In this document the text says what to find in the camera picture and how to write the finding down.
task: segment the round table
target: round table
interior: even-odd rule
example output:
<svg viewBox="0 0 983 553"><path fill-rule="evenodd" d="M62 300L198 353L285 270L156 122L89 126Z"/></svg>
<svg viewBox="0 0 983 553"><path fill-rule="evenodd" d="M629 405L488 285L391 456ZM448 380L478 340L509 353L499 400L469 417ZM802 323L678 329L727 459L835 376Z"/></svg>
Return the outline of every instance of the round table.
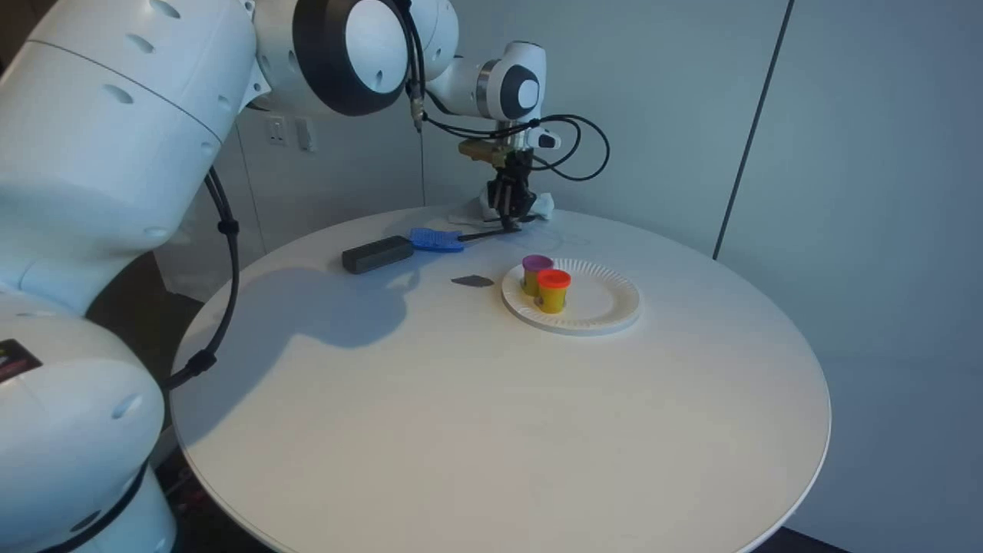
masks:
<svg viewBox="0 0 983 553"><path fill-rule="evenodd" d="M751 551L813 487L834 430L823 368L727 267L657 235L559 211L524 235L343 273L342 251L462 227L384 211L242 273L218 367L171 393L205 492L274 551ZM524 257L601 267L638 317L564 332L501 282ZM220 317L191 323L179 367Z"/></svg>

